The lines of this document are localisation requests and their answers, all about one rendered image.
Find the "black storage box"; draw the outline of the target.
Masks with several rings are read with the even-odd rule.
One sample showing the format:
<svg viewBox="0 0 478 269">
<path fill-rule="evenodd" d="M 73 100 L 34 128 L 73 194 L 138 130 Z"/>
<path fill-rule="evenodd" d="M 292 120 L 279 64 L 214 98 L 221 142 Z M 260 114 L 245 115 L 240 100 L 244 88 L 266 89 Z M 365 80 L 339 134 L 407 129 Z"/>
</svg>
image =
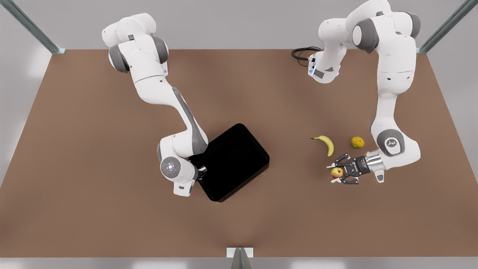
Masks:
<svg viewBox="0 0 478 269">
<path fill-rule="evenodd" d="M 189 160 L 207 170 L 199 184 L 208 198 L 223 202 L 265 171 L 270 157 L 244 124 L 235 124 Z"/>
</svg>

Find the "yellow banana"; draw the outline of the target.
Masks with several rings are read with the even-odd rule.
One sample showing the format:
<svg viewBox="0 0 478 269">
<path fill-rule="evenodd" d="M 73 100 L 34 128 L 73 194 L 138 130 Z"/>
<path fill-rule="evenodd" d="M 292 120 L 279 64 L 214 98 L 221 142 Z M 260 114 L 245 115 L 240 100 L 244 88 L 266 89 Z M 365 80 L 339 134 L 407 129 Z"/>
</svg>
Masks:
<svg viewBox="0 0 478 269">
<path fill-rule="evenodd" d="M 331 157 L 333 155 L 335 147 L 334 147 L 334 144 L 333 144 L 333 142 L 330 138 L 328 138 L 327 136 L 318 136 L 318 137 L 312 137 L 311 139 L 312 140 L 320 140 L 320 141 L 322 141 L 323 143 L 326 144 L 326 146 L 328 148 L 327 157 Z"/>
</svg>

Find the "silver frame post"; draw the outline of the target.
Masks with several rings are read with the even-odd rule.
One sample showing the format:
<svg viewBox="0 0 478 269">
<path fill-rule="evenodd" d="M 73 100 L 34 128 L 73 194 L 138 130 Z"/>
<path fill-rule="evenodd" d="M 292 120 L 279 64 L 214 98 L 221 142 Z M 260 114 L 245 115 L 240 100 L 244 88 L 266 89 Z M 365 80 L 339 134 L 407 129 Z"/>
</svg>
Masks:
<svg viewBox="0 0 478 269">
<path fill-rule="evenodd" d="M 59 48 L 13 0 L 0 0 L 7 10 L 30 34 L 33 35 L 52 55 L 65 54 L 65 48 Z"/>
<path fill-rule="evenodd" d="M 416 53 L 428 53 L 446 36 L 473 8 L 478 0 L 464 0 L 464 2 L 443 22 L 443 24 L 420 46 Z"/>
<path fill-rule="evenodd" d="M 253 247 L 228 247 L 226 257 L 232 258 L 231 269 L 253 269 L 250 258 L 254 257 Z"/>
</svg>

